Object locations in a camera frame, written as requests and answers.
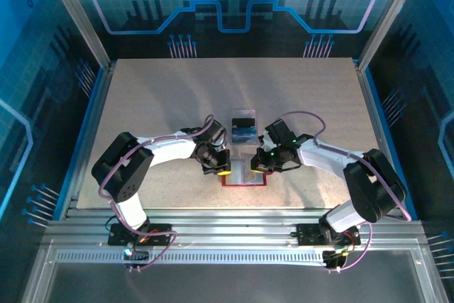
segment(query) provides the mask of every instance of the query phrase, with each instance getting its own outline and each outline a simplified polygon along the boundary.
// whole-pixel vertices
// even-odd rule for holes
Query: table surface
[[[202,125],[208,114],[230,130],[234,109],[255,109],[259,132],[287,111],[312,111],[327,124],[321,141],[351,150],[377,148],[350,58],[119,60],[77,207],[108,207],[90,171],[119,133],[167,135]],[[310,116],[288,116],[286,122],[297,136],[321,127]],[[247,159],[256,147],[229,148],[232,158]],[[219,177],[203,175],[194,160],[151,168],[139,197],[144,208],[331,208],[349,199],[342,180],[312,167],[273,174],[266,187],[222,187]]]

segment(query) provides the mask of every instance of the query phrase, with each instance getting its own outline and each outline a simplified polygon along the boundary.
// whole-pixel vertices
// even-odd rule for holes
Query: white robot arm
[[[396,207],[383,184],[365,167],[367,163],[381,175],[399,201],[405,199],[402,182],[379,150],[366,153],[349,151],[320,144],[310,135],[296,137],[282,119],[267,126],[259,140],[262,147],[258,148],[250,165],[254,172],[270,175],[312,166],[333,173],[346,182],[351,200],[330,210],[321,219],[321,224],[327,225],[332,234],[342,233],[365,221],[375,223]],[[296,166],[284,168],[288,162]]]
[[[225,128],[216,120],[205,132],[201,128],[184,128],[157,138],[135,138],[130,133],[118,135],[92,168],[92,175],[101,184],[119,160],[132,148],[144,145],[112,174],[105,190],[116,205],[120,218],[137,231],[146,231],[148,218],[138,196],[140,184],[148,169],[176,159],[193,158],[202,164],[204,174],[226,175],[231,170],[230,153],[225,148]]]

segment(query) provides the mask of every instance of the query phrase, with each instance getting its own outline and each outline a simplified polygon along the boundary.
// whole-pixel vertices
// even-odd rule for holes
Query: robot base
[[[164,232],[172,230],[170,224],[149,224],[148,232]],[[170,243],[170,235],[156,237],[142,237],[131,233],[122,224],[112,224],[107,245],[127,246],[132,243],[135,246],[167,246]]]
[[[356,226],[350,227],[342,233],[335,231],[321,232],[320,224],[297,224],[297,232],[292,232],[291,237],[298,239],[298,246],[346,246],[361,245],[360,234]]]

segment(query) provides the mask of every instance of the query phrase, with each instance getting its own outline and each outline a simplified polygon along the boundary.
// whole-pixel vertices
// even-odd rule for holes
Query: clear plastic container
[[[255,110],[232,110],[231,142],[234,144],[258,144]]]

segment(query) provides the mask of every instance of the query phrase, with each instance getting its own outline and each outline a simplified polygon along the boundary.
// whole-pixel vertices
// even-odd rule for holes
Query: glass panel
[[[416,212],[428,236],[447,231],[452,239],[454,0],[406,0],[370,71]],[[438,266],[447,270],[444,276],[451,276],[449,241],[441,236],[433,241],[441,242],[434,249],[445,256],[439,259],[445,265]],[[454,282],[443,283],[452,295]]]
[[[19,302],[99,66],[60,0],[0,8],[0,297]]]
[[[388,0],[81,2],[116,59],[358,57]]]
[[[122,264],[68,263],[56,265],[52,283],[52,303],[424,302],[406,251],[369,252],[339,276],[313,266],[257,264],[161,264],[137,276]],[[71,292],[68,283],[77,283]],[[353,283],[367,289],[352,291]]]

